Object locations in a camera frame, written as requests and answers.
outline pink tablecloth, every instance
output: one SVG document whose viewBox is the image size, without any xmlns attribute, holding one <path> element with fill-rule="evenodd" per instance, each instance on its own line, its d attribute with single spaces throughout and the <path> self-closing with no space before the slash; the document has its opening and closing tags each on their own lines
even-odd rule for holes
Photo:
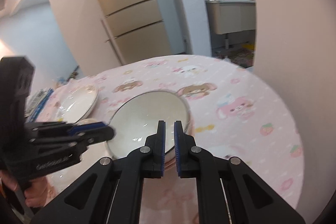
<svg viewBox="0 0 336 224">
<path fill-rule="evenodd" d="M 198 146 L 217 157 L 240 157 L 296 207 L 304 167 L 300 136 L 283 101 L 255 75 L 202 56 L 152 58 L 57 89 L 38 120 L 54 120 L 58 102 L 87 84 L 100 91 L 90 117 L 106 123 L 126 101 L 143 92 L 173 90 L 189 103 Z M 51 175 L 51 180 L 60 191 L 106 155 L 103 144 L 94 145 L 80 164 Z M 197 223 L 197 211 L 194 179 L 179 179 L 172 168 L 160 180 L 145 180 L 140 223 Z"/>
</svg>

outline metal screw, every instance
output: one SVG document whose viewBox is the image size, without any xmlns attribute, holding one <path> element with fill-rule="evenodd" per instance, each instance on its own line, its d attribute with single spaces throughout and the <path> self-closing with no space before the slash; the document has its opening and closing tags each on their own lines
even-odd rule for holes
<svg viewBox="0 0 336 224">
<path fill-rule="evenodd" d="M 148 147 L 148 146 L 140 147 L 140 152 L 141 153 L 148 153 L 150 150 L 151 150 L 151 148 Z"/>
<path fill-rule="evenodd" d="M 110 162 L 111 162 L 110 158 L 107 158 L 107 157 L 101 158 L 100 161 L 99 161 L 99 163 L 101 165 L 108 165 L 108 164 L 110 164 Z"/>
<path fill-rule="evenodd" d="M 230 159 L 230 162 L 234 165 L 238 165 L 238 164 L 240 164 L 241 161 L 240 161 L 240 158 L 233 157 L 233 158 Z"/>
<path fill-rule="evenodd" d="M 198 146 L 193 146 L 190 150 L 191 150 L 191 152 L 199 153 L 199 152 L 202 151 L 202 148 L 200 148 Z"/>
</svg>

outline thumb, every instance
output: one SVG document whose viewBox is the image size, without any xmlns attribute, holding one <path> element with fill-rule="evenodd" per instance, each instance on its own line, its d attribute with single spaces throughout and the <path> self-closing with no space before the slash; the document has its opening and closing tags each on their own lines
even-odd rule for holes
<svg viewBox="0 0 336 224">
<path fill-rule="evenodd" d="M 10 175 L 7 171 L 0 170 L 0 178 L 4 185 L 6 185 L 10 190 L 16 191 L 18 188 L 16 179 Z"/>
</svg>

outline finger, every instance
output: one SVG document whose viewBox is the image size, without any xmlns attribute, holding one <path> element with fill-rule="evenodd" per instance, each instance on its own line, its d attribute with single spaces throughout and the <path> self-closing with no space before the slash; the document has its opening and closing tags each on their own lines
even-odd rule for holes
<svg viewBox="0 0 336 224">
<path fill-rule="evenodd" d="M 46 177 L 33 179 L 30 181 L 31 187 L 25 190 L 26 198 L 38 198 L 46 190 L 48 181 Z"/>
<path fill-rule="evenodd" d="M 10 190 L 16 191 L 17 190 L 17 181 L 16 179 L 10 175 L 7 171 L 0 170 L 0 177 L 2 183 L 6 185 Z"/>
<path fill-rule="evenodd" d="M 28 198 L 26 199 L 26 205 L 28 207 L 43 207 L 47 201 L 48 197 L 48 188 L 44 190 L 44 192 L 37 198 Z"/>
</svg>

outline refrigerator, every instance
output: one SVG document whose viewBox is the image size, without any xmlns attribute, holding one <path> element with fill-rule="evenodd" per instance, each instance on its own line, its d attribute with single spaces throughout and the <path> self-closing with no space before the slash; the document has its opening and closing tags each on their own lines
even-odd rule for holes
<svg viewBox="0 0 336 224">
<path fill-rule="evenodd" d="M 122 64 L 171 55 L 157 0 L 98 0 Z"/>
</svg>

